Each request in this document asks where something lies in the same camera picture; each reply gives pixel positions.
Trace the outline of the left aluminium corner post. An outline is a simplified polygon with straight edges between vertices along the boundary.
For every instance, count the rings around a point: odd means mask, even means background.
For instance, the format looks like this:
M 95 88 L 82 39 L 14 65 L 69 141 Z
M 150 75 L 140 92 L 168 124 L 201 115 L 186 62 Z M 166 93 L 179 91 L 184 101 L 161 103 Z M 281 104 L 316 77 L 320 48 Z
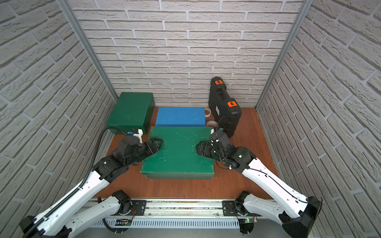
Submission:
M 85 52 L 88 55 L 88 57 L 90 58 L 91 62 L 93 63 L 95 69 L 99 73 L 100 78 L 102 79 L 103 83 L 105 84 L 105 86 L 106 86 L 108 92 L 110 93 L 111 97 L 113 98 L 113 100 L 115 102 L 117 102 L 118 101 L 118 95 L 117 95 L 117 93 L 116 93 L 116 91 L 115 91 L 104 67 L 102 66 L 94 48 L 92 47 L 90 40 L 88 39 L 88 37 L 85 34 L 85 31 L 81 27 L 79 20 L 75 16 L 75 13 L 69 4 L 69 1 L 57 0 L 57 3 L 59 5 L 59 7 L 61 8 L 64 16 L 67 18 L 69 24 L 71 25 L 74 33 L 78 37 L 80 43 L 82 44 Z

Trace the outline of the aluminium corner post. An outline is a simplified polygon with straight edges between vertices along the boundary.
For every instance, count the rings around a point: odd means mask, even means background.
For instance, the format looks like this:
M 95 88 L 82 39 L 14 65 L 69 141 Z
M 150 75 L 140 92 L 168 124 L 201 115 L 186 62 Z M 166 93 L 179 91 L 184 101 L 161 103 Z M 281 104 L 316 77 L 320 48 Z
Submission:
M 104 67 L 102 66 L 94 48 L 92 47 L 90 40 L 88 39 L 88 37 L 85 34 L 85 31 L 81 27 L 79 20 L 75 16 L 75 13 L 69 4 L 69 1 L 57 0 L 57 3 L 59 5 L 59 7 L 61 8 L 64 16 L 67 18 L 69 24 L 71 25 L 74 33 L 78 37 L 80 43 L 82 44 L 85 52 L 88 55 L 88 57 L 90 58 L 91 62 L 93 63 L 95 69 L 99 73 L 100 78 L 102 79 L 103 83 L 105 84 L 105 86 L 106 86 L 108 92 L 110 93 L 111 97 L 113 98 L 113 100 L 115 102 L 117 102 L 118 101 L 118 95 L 117 95 L 117 93 L 116 93 L 116 91 L 115 91 Z
M 293 41 L 294 39 L 296 38 L 296 35 L 297 33 L 299 32 L 299 29 L 301 28 L 301 25 L 303 24 L 304 22 L 304 19 L 306 18 L 307 16 L 307 13 L 309 12 L 311 6 L 313 4 L 313 0 L 306 0 L 306 1 L 303 1 L 302 5 L 301 5 L 301 8 L 296 16 L 296 19 L 290 29 L 290 32 L 281 48 L 281 51 L 276 59 L 276 62 L 269 74 L 269 77 L 266 81 L 266 84 L 262 90 L 262 93 L 258 99 L 258 102 L 255 106 L 256 110 L 258 111 L 262 104 L 263 104 L 263 101 L 265 99 L 265 96 L 267 94 L 267 92 L 269 91 L 269 88 L 273 82 L 273 80 L 275 79 L 275 75 L 277 73 L 277 71 L 280 69 L 280 66 L 283 62 L 283 60 L 285 59 L 289 49 L 291 48 L 292 44 L 293 44 Z

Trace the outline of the blue shoebox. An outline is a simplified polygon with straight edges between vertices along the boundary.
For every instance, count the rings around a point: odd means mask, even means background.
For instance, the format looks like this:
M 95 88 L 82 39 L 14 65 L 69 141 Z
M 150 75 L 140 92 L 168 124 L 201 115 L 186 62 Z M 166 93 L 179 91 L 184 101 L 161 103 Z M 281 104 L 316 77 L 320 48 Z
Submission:
M 160 107 L 156 127 L 205 127 L 203 107 Z

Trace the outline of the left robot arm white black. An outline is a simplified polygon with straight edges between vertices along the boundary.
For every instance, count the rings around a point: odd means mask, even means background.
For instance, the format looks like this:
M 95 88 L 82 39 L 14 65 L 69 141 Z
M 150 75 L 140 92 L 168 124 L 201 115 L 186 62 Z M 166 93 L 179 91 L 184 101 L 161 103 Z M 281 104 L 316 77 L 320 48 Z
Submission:
M 122 190 L 96 206 L 78 213 L 78 210 L 95 194 L 117 177 L 161 149 L 163 140 L 151 138 L 145 143 L 140 137 L 127 135 L 120 141 L 116 152 L 102 158 L 89 169 L 85 178 L 65 197 L 38 214 L 27 216 L 19 223 L 25 238 L 73 238 L 93 223 L 110 215 L 136 214 L 131 198 Z

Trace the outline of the green shoebox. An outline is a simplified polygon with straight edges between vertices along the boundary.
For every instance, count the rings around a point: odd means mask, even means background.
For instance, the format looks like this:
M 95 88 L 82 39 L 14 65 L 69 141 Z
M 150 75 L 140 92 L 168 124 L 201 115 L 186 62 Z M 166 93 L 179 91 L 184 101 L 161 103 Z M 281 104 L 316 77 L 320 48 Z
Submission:
M 147 134 L 154 107 L 155 102 L 152 93 L 123 92 L 106 126 L 118 128 L 123 132 L 141 129 L 143 134 Z
M 208 127 L 152 127 L 149 138 L 159 138 L 159 152 L 142 162 L 140 172 L 148 179 L 205 179 L 214 176 L 214 161 L 197 155 L 196 145 L 210 141 Z

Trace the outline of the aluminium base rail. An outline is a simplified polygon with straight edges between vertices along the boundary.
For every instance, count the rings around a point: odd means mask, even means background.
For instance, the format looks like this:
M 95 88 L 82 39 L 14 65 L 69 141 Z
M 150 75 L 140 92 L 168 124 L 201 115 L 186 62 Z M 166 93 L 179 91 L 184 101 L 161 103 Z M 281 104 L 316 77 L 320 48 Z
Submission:
M 91 228 L 119 234 L 138 229 L 231 230 L 243 238 L 288 237 L 282 226 L 259 214 L 240 215 L 233 199 L 132 198 L 133 211 L 109 215 Z

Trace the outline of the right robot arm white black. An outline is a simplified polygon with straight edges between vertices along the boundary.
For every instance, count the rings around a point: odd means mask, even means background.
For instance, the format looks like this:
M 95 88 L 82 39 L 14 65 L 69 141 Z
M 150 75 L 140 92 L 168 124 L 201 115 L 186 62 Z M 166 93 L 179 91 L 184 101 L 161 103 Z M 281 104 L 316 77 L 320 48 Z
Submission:
M 272 199 L 262 199 L 242 191 L 235 200 L 239 215 L 258 214 L 280 224 L 292 238 L 306 238 L 320 213 L 322 202 L 306 197 L 271 172 L 248 148 L 235 147 L 226 133 L 215 131 L 210 141 L 196 145 L 199 156 L 222 162 L 259 185 Z

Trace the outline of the right aluminium corner post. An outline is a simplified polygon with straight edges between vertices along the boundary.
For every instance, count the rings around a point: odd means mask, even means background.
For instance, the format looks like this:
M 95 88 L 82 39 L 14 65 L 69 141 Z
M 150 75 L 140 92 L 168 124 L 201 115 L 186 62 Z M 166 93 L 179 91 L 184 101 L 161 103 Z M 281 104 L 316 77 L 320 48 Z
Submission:
M 267 92 L 269 91 L 269 88 L 273 82 L 273 80 L 275 79 L 275 75 L 277 73 L 277 71 L 280 69 L 280 66 L 283 62 L 283 60 L 285 59 L 289 49 L 291 48 L 292 44 L 293 44 L 293 41 L 294 39 L 296 38 L 296 35 L 297 33 L 299 32 L 299 29 L 301 28 L 301 25 L 303 24 L 304 22 L 304 19 L 306 18 L 307 16 L 307 13 L 309 12 L 311 6 L 313 4 L 313 0 L 306 0 L 306 1 L 303 1 L 302 5 L 301 5 L 301 8 L 296 16 L 296 19 L 290 29 L 290 32 L 281 48 L 281 51 L 276 59 L 276 62 L 269 74 L 269 77 L 266 81 L 266 84 L 262 90 L 262 93 L 258 99 L 258 102 L 255 106 L 256 110 L 258 111 L 262 104 L 263 104 L 263 101 L 265 99 L 265 96 L 267 94 Z

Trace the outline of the black tool case orange latches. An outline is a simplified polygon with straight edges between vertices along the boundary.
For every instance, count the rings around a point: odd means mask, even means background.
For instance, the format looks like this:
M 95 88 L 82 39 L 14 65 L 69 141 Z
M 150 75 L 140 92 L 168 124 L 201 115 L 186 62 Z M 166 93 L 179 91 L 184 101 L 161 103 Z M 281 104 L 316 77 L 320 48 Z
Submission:
M 221 77 L 216 76 L 211 79 L 208 105 L 218 126 L 228 137 L 232 137 L 242 115 L 242 110 L 237 101 L 229 96 Z

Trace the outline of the white tape roll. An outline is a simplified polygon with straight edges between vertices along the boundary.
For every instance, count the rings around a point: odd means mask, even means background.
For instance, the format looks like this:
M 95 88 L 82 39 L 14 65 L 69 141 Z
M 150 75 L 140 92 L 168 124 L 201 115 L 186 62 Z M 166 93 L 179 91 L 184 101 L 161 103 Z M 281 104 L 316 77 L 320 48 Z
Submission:
M 205 112 L 205 118 L 209 118 L 212 114 L 212 111 L 209 107 L 205 107 L 204 112 Z

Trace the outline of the green shoebox front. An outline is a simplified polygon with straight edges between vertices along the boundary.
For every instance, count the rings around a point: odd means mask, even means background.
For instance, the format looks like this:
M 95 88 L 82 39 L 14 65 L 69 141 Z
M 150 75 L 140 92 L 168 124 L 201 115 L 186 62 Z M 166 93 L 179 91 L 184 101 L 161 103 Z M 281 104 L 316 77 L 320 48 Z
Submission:
M 208 127 L 152 127 L 149 138 L 159 138 L 159 152 L 142 162 L 140 172 L 148 179 L 205 179 L 214 176 L 214 161 L 197 155 L 196 145 L 210 141 Z

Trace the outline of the grey duct tape roll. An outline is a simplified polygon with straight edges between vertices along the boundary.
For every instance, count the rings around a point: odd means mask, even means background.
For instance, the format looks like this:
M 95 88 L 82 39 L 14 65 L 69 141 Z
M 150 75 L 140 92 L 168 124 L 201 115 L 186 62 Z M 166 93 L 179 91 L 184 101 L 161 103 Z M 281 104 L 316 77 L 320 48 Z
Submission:
M 218 126 L 218 122 L 210 120 L 210 121 L 207 121 L 205 125 L 206 127 L 216 128 Z

